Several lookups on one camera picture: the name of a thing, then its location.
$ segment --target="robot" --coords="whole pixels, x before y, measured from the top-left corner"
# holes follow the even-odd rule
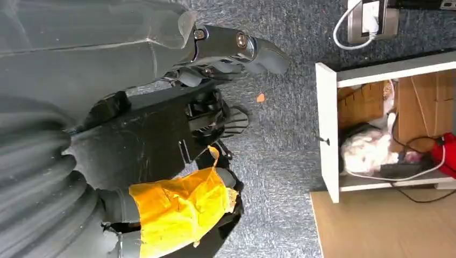
[[[207,145],[242,191],[221,139],[248,116],[216,86],[243,71],[284,73],[290,60],[271,42],[195,21],[153,0],[0,2],[0,257],[140,257],[126,187],[210,166]],[[125,93],[157,81],[169,87]],[[208,239],[223,242],[242,209],[238,196]],[[217,245],[204,243],[166,257],[212,257]]]

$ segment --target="white cabinet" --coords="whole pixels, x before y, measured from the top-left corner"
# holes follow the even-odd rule
[[[339,72],[333,71],[323,63],[315,65],[319,136],[322,140],[320,142],[322,177],[334,203],[339,202],[339,193],[341,191],[391,187],[389,183],[379,180],[352,176],[339,177],[337,89],[450,69],[456,69],[456,52]],[[410,181],[398,182],[396,185],[435,184],[450,181],[453,181],[453,179],[435,171]]]

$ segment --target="gray carpet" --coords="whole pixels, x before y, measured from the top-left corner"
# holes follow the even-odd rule
[[[309,198],[309,189],[323,185],[314,138],[315,62],[336,69],[455,48],[456,14],[403,10],[397,38],[348,52],[331,38],[343,1],[181,2],[198,12],[199,23],[268,39],[293,58],[285,75],[251,76],[222,87],[229,103],[251,112],[252,122],[242,136],[225,142],[236,155],[232,169],[246,185],[246,212],[217,257],[321,257]],[[266,101],[257,103],[261,92]]]

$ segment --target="yellow plastic bag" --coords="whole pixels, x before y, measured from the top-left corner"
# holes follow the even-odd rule
[[[226,210],[229,191],[212,167],[173,180],[130,186],[141,223],[141,258],[161,257],[192,242],[198,243]]]

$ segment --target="red object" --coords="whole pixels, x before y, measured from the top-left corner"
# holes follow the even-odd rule
[[[456,179],[456,137],[452,133],[443,135],[445,146],[445,164],[440,167],[444,174]],[[431,150],[432,159],[435,164],[440,164],[443,156],[443,148],[435,144]]]

